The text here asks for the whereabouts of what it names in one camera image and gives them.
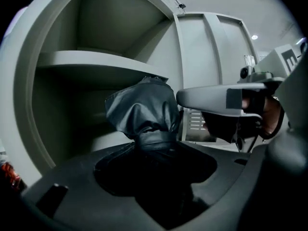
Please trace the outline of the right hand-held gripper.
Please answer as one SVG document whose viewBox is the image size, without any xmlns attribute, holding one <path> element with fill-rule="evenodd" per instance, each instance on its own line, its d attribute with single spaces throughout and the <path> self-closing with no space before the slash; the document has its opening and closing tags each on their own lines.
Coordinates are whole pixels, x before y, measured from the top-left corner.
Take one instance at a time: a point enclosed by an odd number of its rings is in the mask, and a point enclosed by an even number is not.
<svg viewBox="0 0 308 231">
<path fill-rule="evenodd" d="M 246 66 L 240 70 L 238 83 L 205 86 L 179 90 L 177 103 L 188 109 L 201 111 L 205 128 L 216 138 L 228 143 L 238 139 L 239 116 L 247 116 L 242 109 L 243 90 L 260 91 L 266 88 L 274 92 L 299 64 L 303 50 L 298 54 L 290 44 L 273 49 L 258 63 L 246 55 Z"/>
</svg>

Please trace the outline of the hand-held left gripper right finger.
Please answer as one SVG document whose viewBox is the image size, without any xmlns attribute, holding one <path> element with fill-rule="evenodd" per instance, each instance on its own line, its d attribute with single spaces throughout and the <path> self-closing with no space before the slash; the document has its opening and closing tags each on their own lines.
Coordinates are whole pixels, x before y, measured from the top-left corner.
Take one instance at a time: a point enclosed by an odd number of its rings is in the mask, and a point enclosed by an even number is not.
<svg viewBox="0 0 308 231">
<path fill-rule="evenodd" d="M 278 88 L 291 128 L 258 146 L 227 193 L 181 231 L 308 228 L 308 59 Z"/>
</svg>

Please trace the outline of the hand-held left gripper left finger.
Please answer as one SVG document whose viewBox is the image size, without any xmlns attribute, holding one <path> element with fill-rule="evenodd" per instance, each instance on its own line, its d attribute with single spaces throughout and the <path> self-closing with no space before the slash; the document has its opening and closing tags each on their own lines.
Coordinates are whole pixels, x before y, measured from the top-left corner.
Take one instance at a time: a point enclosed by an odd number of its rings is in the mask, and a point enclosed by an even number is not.
<svg viewBox="0 0 308 231">
<path fill-rule="evenodd" d="M 113 196 L 99 186 L 94 167 L 101 158 L 124 145 L 101 149 L 70 159 L 47 172 L 28 187 L 22 197 L 36 205 L 43 195 L 58 184 L 68 188 L 53 220 L 74 231 L 161 231 L 133 197 Z"/>
</svg>

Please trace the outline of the person's right hand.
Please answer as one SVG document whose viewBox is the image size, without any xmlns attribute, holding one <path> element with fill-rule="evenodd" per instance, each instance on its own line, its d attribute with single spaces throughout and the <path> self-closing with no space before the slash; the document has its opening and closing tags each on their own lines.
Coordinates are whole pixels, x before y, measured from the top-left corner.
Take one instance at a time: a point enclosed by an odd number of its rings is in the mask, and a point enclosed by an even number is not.
<svg viewBox="0 0 308 231">
<path fill-rule="evenodd" d="M 254 113 L 262 117 L 259 135 L 263 139 L 273 138 L 280 130 L 284 110 L 275 98 L 264 95 L 243 97 L 242 109 L 245 113 Z"/>
</svg>

